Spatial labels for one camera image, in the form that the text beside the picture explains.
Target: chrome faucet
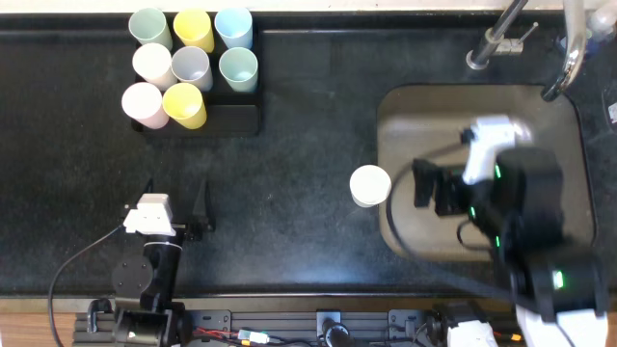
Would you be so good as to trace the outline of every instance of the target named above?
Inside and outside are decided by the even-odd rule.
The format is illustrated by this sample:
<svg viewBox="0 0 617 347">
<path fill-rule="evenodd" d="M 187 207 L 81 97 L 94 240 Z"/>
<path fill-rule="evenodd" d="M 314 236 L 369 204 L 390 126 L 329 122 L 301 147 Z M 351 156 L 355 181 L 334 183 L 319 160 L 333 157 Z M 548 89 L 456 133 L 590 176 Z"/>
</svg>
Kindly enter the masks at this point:
<svg viewBox="0 0 617 347">
<path fill-rule="evenodd" d="M 510 4 L 495 27 L 486 31 L 478 47 L 468 53 L 467 64 L 469 67 L 483 69 L 489 64 L 489 58 L 493 55 L 516 55 L 523 52 L 523 41 L 538 26 L 537 23 L 534 23 L 533 27 L 518 40 L 505 39 L 504 33 L 526 4 L 527 0 L 514 0 Z M 582 0 L 563 0 L 563 11 L 568 33 L 566 57 L 555 82 L 542 89 L 541 96 L 545 101 L 555 100 L 572 84 L 580 71 L 585 56 L 587 37 Z"/>
</svg>

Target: white cup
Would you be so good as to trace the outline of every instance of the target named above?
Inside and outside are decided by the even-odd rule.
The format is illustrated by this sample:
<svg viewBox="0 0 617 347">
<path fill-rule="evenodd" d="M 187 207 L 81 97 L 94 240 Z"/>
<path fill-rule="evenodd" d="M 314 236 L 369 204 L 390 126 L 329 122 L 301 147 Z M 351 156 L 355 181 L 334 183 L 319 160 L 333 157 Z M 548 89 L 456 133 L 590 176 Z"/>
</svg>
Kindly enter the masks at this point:
<svg viewBox="0 0 617 347">
<path fill-rule="evenodd" d="M 158 9 L 142 9 L 128 19 L 128 31 L 141 44 L 159 43 L 172 50 L 172 34 L 165 14 Z"/>
<path fill-rule="evenodd" d="M 349 179 L 349 189 L 359 207 L 371 207 L 388 198 L 391 181 L 384 169 L 374 165 L 357 168 Z"/>
<path fill-rule="evenodd" d="M 253 47 L 253 17 L 247 9 L 224 9 L 216 14 L 214 27 L 228 48 Z"/>
<path fill-rule="evenodd" d="M 128 87 L 122 95 L 122 109 L 130 118 L 152 129 L 162 128 L 170 119 L 163 110 L 161 91 L 146 82 Z"/>
<path fill-rule="evenodd" d="M 219 70 L 236 92 L 254 92 L 257 88 L 257 57 L 246 48 L 228 49 L 221 56 Z"/>
<path fill-rule="evenodd" d="M 202 92 L 212 89 L 210 60 L 199 47 L 182 47 L 172 58 L 172 72 L 182 82 L 190 83 Z"/>
<path fill-rule="evenodd" d="M 133 68 L 161 91 L 177 83 L 172 72 L 172 54 L 162 44 L 148 43 L 137 48 L 133 55 Z"/>
</svg>

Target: sink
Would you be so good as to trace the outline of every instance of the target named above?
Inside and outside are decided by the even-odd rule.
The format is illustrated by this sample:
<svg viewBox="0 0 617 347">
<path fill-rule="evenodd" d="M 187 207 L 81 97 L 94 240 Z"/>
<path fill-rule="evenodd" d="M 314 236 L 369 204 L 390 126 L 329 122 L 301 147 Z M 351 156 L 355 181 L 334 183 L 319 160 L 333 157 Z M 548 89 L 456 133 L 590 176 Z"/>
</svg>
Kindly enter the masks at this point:
<svg viewBox="0 0 617 347">
<path fill-rule="evenodd" d="M 552 150 L 564 174 L 561 205 L 564 232 L 589 243 L 594 231 L 594 214 L 589 198 L 586 166 L 573 104 L 561 95 L 553 102 L 540 97 L 539 86 L 405 86 L 389 92 L 378 109 L 378 163 L 394 178 L 414 158 L 458 143 L 459 133 L 483 116 L 505 115 L 520 120 L 532 131 L 535 146 Z M 467 161 L 467 147 L 432 159 L 439 165 Z M 456 227 L 467 216 L 439 218 L 434 204 L 414 207 L 414 176 L 409 173 L 392 200 L 392 215 L 402 241 L 418 255 L 432 260 L 488 260 L 486 253 L 463 248 Z M 392 237 L 386 207 L 380 205 L 380 230 L 388 245 L 405 256 Z M 472 225 L 463 232 L 470 245 L 488 245 Z"/>
</svg>

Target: white wall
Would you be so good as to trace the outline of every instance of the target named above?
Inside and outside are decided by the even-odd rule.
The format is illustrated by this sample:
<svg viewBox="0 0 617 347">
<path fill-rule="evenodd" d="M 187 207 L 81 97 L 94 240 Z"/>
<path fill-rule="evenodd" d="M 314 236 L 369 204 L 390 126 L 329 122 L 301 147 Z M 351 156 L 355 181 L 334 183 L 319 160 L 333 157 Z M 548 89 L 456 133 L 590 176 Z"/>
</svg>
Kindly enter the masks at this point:
<svg viewBox="0 0 617 347">
<path fill-rule="evenodd" d="M 606 0 L 583 0 L 596 9 Z M 218 11 L 246 7 L 251 11 L 421 11 L 502 10 L 510 0 L 0 0 L 0 13 L 129 13 L 144 7 L 166 12 L 187 8 Z M 561 0 L 530 0 L 526 10 L 561 9 Z"/>
</svg>

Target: countertop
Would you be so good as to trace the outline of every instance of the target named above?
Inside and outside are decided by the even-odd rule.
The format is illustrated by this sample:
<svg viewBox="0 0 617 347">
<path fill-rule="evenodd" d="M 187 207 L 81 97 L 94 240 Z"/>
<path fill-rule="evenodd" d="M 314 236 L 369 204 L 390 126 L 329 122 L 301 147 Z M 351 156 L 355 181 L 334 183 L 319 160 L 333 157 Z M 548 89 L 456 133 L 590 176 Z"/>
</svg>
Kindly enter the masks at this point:
<svg viewBox="0 0 617 347">
<path fill-rule="evenodd" d="M 130 128 L 120 105 L 134 81 L 127 16 L 5 28 L 0 295 L 43 295 L 60 264 L 120 223 L 121 208 L 150 177 L 155 191 L 170 194 L 180 209 L 192 204 L 203 178 L 210 183 L 217 230 L 185 244 L 178 296 L 460 294 L 388 248 L 377 208 L 353 203 L 349 177 L 377 163 L 376 110 L 395 87 L 551 81 L 562 64 L 553 44 L 560 16 L 523 19 L 509 37 L 530 20 L 549 25 L 539 20 L 521 57 L 494 58 L 486 70 L 471 71 L 465 55 L 495 22 L 493 13 L 402 13 L 397 21 L 372 15 L 258 15 L 263 123 L 257 137 L 237 139 L 149 139 Z M 16 18 L 11 25 L 25 26 Z M 372 30 L 381 26 L 389 30 Z M 617 285 L 617 135 L 604 100 L 617 101 L 615 57 L 617 44 L 604 47 L 567 92 L 579 111 L 596 249 L 611 287 Z M 139 254 L 142 242 L 114 235 L 69 266 L 57 292 L 111 294 L 112 269 Z M 486 263 L 443 266 L 492 278 Z"/>
</svg>

